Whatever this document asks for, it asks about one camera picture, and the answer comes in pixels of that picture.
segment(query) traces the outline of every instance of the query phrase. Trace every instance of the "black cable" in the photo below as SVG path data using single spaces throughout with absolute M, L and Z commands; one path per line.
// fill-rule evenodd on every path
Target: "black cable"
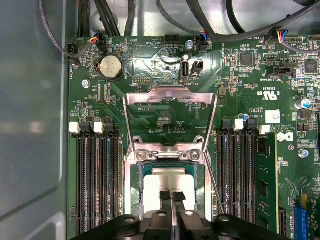
M 79 38 L 81 38 L 81 37 L 83 37 L 83 34 L 84 34 L 84 32 L 83 32 L 83 11 L 82 11 L 82 9 L 83 9 L 83 1 L 84 0 L 79 0 L 79 2 L 78 2 L 78 37 Z
M 60 44 L 58 43 L 58 41 L 56 40 L 55 36 L 53 35 L 51 28 L 49 26 L 48 23 L 48 19 L 46 16 L 46 11 L 45 11 L 45 7 L 44 7 L 44 0 L 39 0 L 38 2 L 39 4 L 39 10 L 40 10 L 40 15 L 41 15 L 41 21 L 43 23 L 44 29 L 46 31 L 46 33 L 48 34 L 51 42 L 54 44 L 54 46 L 63 54 L 65 54 L 66 56 L 73 58 L 73 59 L 77 59 L 80 56 L 82 56 L 90 47 L 91 43 L 88 42 L 83 49 L 81 49 L 77 54 L 73 54 L 70 52 L 67 52 L 66 50 L 63 49 L 62 46 L 60 46 Z
M 238 34 L 245 33 L 246 31 L 241 27 L 241 25 L 239 24 L 235 16 L 233 0 L 225 0 L 225 6 L 226 6 L 226 13 L 228 14 L 228 18 L 230 20 L 232 27 L 236 30 Z
M 111 26 L 111 29 L 113 30 L 113 33 L 116 37 L 120 37 L 120 31 L 118 29 L 118 26 L 117 26 L 117 23 L 116 23 L 116 20 L 115 20 L 115 17 L 114 15 L 112 14 L 112 11 L 109 7 L 109 4 L 107 3 L 106 0 L 100 0 L 100 3 L 102 5 L 102 8 L 109 20 L 109 23 L 110 23 L 110 26 Z
M 102 4 L 99 0 L 94 0 L 94 3 L 95 3 L 95 6 L 96 6 L 96 9 L 98 10 L 99 12 L 99 15 L 100 15 L 100 18 L 101 18 L 101 21 L 103 23 L 103 26 L 105 28 L 105 32 L 106 34 L 109 36 L 109 37 L 113 37 L 114 36 L 114 32 L 112 31 L 111 27 L 110 27 L 110 23 L 109 23 L 109 20 L 105 14 L 105 11 L 104 9 L 102 8 Z
M 161 13 L 161 15 L 172 25 L 176 26 L 177 28 L 181 29 L 182 31 L 185 31 L 186 33 L 189 33 L 191 35 L 195 35 L 198 36 L 199 35 L 199 31 L 194 31 L 191 30 L 185 26 L 183 26 L 182 24 L 178 23 L 176 20 L 174 20 L 165 10 L 165 8 L 162 6 L 161 1 L 160 0 L 156 0 L 156 6 L 158 7 L 159 12 Z
M 269 26 L 265 26 L 263 28 L 254 30 L 254 31 L 249 31 L 241 34 L 230 34 L 230 35 L 220 35 L 220 34 L 215 34 L 213 29 L 211 28 L 204 12 L 202 11 L 198 0 L 186 0 L 188 3 L 188 6 L 190 10 L 192 11 L 193 15 L 196 17 L 198 22 L 202 25 L 203 29 L 209 34 L 211 39 L 217 41 L 217 42 L 223 42 L 223 43 L 230 43 L 230 42 L 237 42 L 241 40 L 246 40 L 248 38 L 253 38 L 253 37 L 260 37 L 263 35 L 268 34 L 272 29 L 280 29 L 293 21 L 297 20 L 298 18 L 304 16 L 305 14 L 315 10 L 316 8 L 320 7 L 320 1 L 316 1 L 310 6 L 307 6 L 300 11 L 297 11 L 296 13 L 288 16 L 287 18 L 278 21 L 274 24 L 271 24 Z
M 124 35 L 131 36 L 134 28 L 134 20 L 136 14 L 136 3 L 135 0 L 128 0 L 128 20 L 125 24 Z
M 90 37 L 90 3 L 89 0 L 83 0 L 83 36 Z
M 235 20 L 235 22 L 236 22 L 236 24 L 237 24 L 237 26 L 238 27 L 240 27 L 242 30 L 243 30 L 243 28 L 240 26 L 240 24 L 238 23 L 238 21 L 237 21 L 237 18 L 236 18 L 236 16 L 235 16 L 235 13 L 234 13 L 234 11 L 232 10 L 232 12 L 230 12 L 230 14 L 232 15 L 231 16 L 231 18 L 230 19 L 234 19 Z M 295 51 L 295 52 L 297 52 L 297 53 L 300 53 L 300 54 L 310 54 L 310 53 L 319 53 L 320 52 L 320 48 L 318 48 L 318 49 L 313 49 L 313 50 L 304 50 L 304 49 L 299 49 L 299 48 L 296 48 L 296 47 L 294 47 L 294 46 L 291 46 L 290 44 L 288 44 L 288 43 L 286 43 L 286 42 L 282 42 L 281 43 L 281 45 L 283 45 L 283 46 L 285 46 L 287 49 L 289 49 L 289 50 L 292 50 L 292 51 Z

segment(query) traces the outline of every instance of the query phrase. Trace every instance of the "metal retention bracket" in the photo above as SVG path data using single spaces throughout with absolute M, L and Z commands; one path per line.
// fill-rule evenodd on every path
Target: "metal retention bracket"
M 162 146 L 159 143 L 142 143 L 134 142 L 132 129 L 129 121 L 128 106 L 133 104 L 143 104 L 143 103 L 161 103 L 163 100 L 177 99 L 180 103 L 204 103 L 207 106 L 212 105 L 212 110 L 210 113 L 210 118 L 207 122 L 207 127 L 205 131 L 205 139 L 203 142 L 198 143 L 177 143 L 175 146 Z M 190 150 L 200 150 L 204 152 L 207 149 L 210 132 L 216 112 L 217 106 L 217 96 L 214 93 L 192 93 L 188 88 L 178 85 L 178 86 L 158 86 L 153 88 L 148 93 L 127 93 L 123 97 L 124 115 L 127 125 L 127 130 L 130 140 L 130 148 L 132 151 L 137 150 L 148 150 L 148 151 L 161 151 L 161 152 L 184 152 Z

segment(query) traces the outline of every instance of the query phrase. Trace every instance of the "colorful wires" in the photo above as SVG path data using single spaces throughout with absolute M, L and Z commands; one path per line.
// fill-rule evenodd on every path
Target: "colorful wires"
M 90 43 L 91 44 L 94 44 L 95 42 L 99 41 L 99 34 L 100 32 L 99 31 L 96 31 L 93 35 L 93 37 L 90 39 Z
M 279 31 L 276 31 L 276 33 L 278 35 L 279 43 L 282 44 L 285 41 L 288 30 L 279 30 Z
M 208 34 L 206 33 L 206 31 L 201 31 L 200 35 L 204 37 L 204 40 L 208 40 Z

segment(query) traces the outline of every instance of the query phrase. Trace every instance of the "motherboard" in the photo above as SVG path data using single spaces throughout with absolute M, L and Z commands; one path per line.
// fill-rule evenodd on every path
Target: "motherboard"
M 307 50 L 320 36 L 286 42 Z M 69 61 L 68 239 L 143 219 L 160 191 L 183 192 L 209 221 L 221 204 L 289 239 L 320 238 L 318 53 L 260 37 L 103 37 Z

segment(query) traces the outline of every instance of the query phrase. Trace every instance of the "blue pcie slot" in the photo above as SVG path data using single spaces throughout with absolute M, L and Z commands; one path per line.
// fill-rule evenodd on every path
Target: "blue pcie slot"
M 294 239 L 307 240 L 307 210 L 301 206 L 293 207 L 294 214 Z

